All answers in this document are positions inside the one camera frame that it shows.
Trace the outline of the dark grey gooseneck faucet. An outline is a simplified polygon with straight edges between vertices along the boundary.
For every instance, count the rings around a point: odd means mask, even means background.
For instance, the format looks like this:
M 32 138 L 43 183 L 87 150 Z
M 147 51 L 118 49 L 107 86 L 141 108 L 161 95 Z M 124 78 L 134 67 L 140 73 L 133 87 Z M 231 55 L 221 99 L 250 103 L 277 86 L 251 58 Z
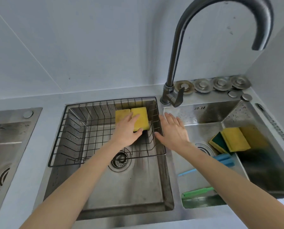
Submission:
M 219 2 L 237 2 L 247 7 L 256 21 L 256 35 L 251 49 L 264 50 L 269 42 L 274 26 L 274 10 L 270 0 L 194 0 L 182 14 L 174 34 L 167 81 L 160 102 L 179 107 L 183 102 L 184 88 L 174 91 L 174 77 L 185 34 L 185 30 L 195 15 L 206 7 Z

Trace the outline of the round sink drain strainer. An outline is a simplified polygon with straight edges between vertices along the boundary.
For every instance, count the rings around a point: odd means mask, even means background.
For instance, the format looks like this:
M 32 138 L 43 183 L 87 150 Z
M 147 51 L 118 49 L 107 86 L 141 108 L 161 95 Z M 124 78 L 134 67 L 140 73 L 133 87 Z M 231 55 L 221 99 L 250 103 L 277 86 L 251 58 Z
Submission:
M 127 149 L 120 150 L 109 163 L 108 167 L 115 173 L 133 169 L 135 161 Z

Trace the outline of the person's left forearm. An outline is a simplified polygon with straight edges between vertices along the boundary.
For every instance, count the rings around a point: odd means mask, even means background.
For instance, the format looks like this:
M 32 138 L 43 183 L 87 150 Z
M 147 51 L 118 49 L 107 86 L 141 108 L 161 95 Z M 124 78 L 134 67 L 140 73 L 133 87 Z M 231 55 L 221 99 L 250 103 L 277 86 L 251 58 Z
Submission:
M 132 142 L 112 139 L 52 192 L 19 229 L 71 229 L 114 156 Z

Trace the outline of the person's left hand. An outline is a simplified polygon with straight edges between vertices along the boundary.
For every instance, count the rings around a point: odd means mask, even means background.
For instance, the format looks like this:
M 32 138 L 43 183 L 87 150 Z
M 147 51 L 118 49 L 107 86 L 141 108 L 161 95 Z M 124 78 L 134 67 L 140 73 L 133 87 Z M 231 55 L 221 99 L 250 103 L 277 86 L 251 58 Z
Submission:
M 130 146 L 133 144 L 133 142 L 136 141 L 133 139 L 133 129 L 138 117 L 139 114 L 135 115 L 134 117 L 131 117 L 130 122 L 123 122 L 116 125 L 111 142 L 117 148 L 121 149 Z

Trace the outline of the blue brush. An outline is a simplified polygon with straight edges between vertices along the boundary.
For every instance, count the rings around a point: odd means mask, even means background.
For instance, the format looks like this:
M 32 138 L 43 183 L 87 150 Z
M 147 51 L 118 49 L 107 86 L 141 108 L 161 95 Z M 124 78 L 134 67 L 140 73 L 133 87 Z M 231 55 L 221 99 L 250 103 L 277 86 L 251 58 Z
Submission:
M 213 158 L 227 167 L 235 166 L 235 163 L 230 154 L 220 154 L 220 155 L 214 156 Z M 184 176 L 189 173 L 193 173 L 195 171 L 197 171 L 197 169 L 188 170 L 186 172 L 178 174 L 178 177 Z

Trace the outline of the person's right hand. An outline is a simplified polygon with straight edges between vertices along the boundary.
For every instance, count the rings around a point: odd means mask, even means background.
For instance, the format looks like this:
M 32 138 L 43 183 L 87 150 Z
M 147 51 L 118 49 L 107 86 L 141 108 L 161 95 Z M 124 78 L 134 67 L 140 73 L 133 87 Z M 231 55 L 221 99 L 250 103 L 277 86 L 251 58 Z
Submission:
M 192 146 L 187 130 L 186 133 L 181 133 L 179 131 L 179 120 L 181 120 L 179 117 L 175 117 L 175 126 L 168 125 L 166 121 L 166 113 L 164 113 L 164 115 L 159 115 L 159 119 L 163 136 L 166 138 L 166 142 L 163 143 L 164 146 L 177 153 L 184 151 L 185 147 Z

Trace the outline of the person's right forearm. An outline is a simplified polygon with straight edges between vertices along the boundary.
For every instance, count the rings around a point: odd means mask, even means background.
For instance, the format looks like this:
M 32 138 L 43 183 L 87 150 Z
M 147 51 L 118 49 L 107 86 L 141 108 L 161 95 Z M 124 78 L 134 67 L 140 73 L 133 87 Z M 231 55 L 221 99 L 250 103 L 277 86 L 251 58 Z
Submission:
M 173 148 L 216 190 L 248 229 L 284 229 L 284 204 L 189 142 Z

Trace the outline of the deep steel sink basin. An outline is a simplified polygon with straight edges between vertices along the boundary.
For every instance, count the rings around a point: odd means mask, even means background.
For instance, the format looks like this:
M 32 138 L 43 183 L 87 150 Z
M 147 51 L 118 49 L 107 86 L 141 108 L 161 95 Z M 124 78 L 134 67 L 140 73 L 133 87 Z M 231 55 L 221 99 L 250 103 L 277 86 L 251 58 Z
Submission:
M 171 210 L 166 206 L 167 198 L 164 197 L 168 192 L 164 185 L 167 187 L 170 180 L 164 174 L 163 156 L 135 158 L 133 169 L 120 173 L 111 171 L 107 166 L 78 220 Z M 51 167 L 44 200 L 81 165 Z

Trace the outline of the yellow sponge with dark pad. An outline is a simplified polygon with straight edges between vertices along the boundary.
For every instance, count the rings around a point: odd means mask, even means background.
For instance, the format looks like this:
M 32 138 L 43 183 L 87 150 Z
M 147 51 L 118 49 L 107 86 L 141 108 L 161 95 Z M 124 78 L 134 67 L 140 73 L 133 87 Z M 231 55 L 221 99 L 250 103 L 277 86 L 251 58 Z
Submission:
M 136 132 L 140 128 L 143 130 L 149 130 L 149 121 L 148 121 L 148 115 L 147 115 L 147 108 L 146 107 L 140 107 L 140 108 L 132 108 L 131 112 L 133 113 L 132 117 L 135 115 L 139 115 L 137 118 L 133 131 Z

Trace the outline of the round metal cap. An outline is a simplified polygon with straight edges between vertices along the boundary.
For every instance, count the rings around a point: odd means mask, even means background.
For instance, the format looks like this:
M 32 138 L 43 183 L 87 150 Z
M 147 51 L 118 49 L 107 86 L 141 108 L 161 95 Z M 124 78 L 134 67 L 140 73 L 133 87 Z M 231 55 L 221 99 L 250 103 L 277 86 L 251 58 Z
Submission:
M 212 82 L 208 79 L 197 79 L 193 81 L 194 88 L 199 93 L 209 93 L 213 90 Z
M 245 75 L 236 75 L 230 77 L 232 87 L 239 90 L 246 90 L 251 87 L 251 82 Z
M 174 82 L 174 88 L 176 92 L 179 92 L 180 89 L 184 88 L 184 95 L 189 95 L 195 92 L 194 84 L 188 80 Z
M 213 88 L 217 91 L 225 92 L 232 89 L 232 83 L 229 78 L 215 77 L 212 79 Z

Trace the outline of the green brush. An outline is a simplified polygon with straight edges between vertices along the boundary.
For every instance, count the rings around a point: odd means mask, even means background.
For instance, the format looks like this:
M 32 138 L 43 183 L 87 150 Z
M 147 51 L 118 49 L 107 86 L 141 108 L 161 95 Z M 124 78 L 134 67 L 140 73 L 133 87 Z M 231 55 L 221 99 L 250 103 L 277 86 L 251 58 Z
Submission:
M 213 187 L 207 187 L 207 188 L 200 188 L 200 189 L 196 189 L 196 190 L 192 190 L 192 191 L 187 191 L 181 194 L 181 198 L 182 199 L 191 199 L 194 196 L 198 196 L 200 194 L 204 194 L 207 193 L 209 191 L 213 191 L 214 188 Z

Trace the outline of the steel sink with flat rim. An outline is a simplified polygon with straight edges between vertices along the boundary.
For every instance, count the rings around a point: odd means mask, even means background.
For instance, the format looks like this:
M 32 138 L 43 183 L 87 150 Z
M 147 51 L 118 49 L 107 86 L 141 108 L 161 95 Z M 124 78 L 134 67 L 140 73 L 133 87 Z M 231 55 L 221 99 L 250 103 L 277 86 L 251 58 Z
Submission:
M 25 111 L 33 116 L 23 118 Z M 42 108 L 0 111 L 0 207 L 33 133 Z

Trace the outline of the yellow and green sponge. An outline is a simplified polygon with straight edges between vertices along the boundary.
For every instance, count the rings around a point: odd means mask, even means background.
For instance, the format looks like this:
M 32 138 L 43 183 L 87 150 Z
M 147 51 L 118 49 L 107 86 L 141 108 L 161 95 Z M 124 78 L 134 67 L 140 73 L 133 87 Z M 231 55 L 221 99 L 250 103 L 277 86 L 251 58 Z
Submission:
M 218 132 L 210 141 L 209 144 L 214 147 L 220 154 L 231 154 L 227 143 L 225 142 L 221 132 Z

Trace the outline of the stepped steel sink basin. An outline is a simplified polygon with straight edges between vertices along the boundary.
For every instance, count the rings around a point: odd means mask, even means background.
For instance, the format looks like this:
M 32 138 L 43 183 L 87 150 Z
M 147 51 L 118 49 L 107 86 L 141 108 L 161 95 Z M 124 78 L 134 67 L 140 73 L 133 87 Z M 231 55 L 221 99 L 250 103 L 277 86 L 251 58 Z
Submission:
M 209 144 L 210 139 L 224 128 L 239 127 L 251 149 L 231 153 L 235 163 L 231 169 L 284 204 L 284 149 L 251 103 L 231 100 L 163 110 L 183 121 L 191 142 L 209 146 L 216 156 L 219 152 Z M 211 185 L 198 171 L 178 177 L 178 174 L 194 167 L 175 152 L 166 149 L 163 158 L 164 174 L 170 180 L 167 187 L 164 185 L 164 189 L 168 190 L 167 194 L 164 194 L 167 207 L 181 212 L 225 205 L 224 200 L 215 191 L 183 201 L 182 193 Z

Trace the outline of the round steel drain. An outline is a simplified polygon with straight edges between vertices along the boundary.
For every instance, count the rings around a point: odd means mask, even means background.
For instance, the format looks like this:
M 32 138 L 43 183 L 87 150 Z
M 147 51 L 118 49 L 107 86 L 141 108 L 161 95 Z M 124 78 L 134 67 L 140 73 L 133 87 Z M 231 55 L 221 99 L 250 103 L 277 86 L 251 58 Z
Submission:
M 202 143 L 196 143 L 195 145 L 196 145 L 197 148 L 199 148 L 205 154 L 208 154 L 211 157 L 215 156 L 215 153 L 213 152 L 213 150 L 209 146 L 202 144 Z

